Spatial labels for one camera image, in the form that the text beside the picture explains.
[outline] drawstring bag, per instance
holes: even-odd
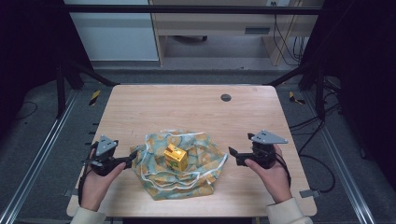
[[[164,152],[169,146],[185,150],[188,165],[183,172],[169,168]],[[228,155],[211,142],[206,133],[165,131],[146,135],[146,144],[134,148],[132,167],[154,200],[185,199],[213,194]]]

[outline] gold gift box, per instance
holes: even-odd
[[[179,147],[175,147],[173,144],[169,144],[165,150],[164,156],[167,166],[181,172],[186,169],[189,163],[189,155],[187,152]]]

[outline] hand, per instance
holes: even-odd
[[[279,146],[274,145],[274,148],[276,153],[282,156]],[[245,164],[260,177],[275,203],[283,203],[292,197],[286,171],[278,161],[268,170],[250,159],[245,160]]]
[[[125,168],[126,163],[123,162],[116,166],[108,175],[100,176],[94,172],[89,165],[87,168],[87,176],[85,177],[84,187],[82,188],[81,207],[97,212],[100,203],[105,198],[108,188],[113,180],[119,176]]]

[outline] sleeve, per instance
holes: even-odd
[[[276,224],[312,224],[310,217],[304,216],[295,198],[283,203],[272,204],[266,207],[270,223]]]
[[[93,212],[79,207],[71,224],[102,224],[105,222],[105,219],[106,215],[103,213]]]

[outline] white panel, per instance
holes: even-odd
[[[147,0],[64,0],[66,4],[147,5]],[[91,61],[158,61],[148,13],[70,13]]]

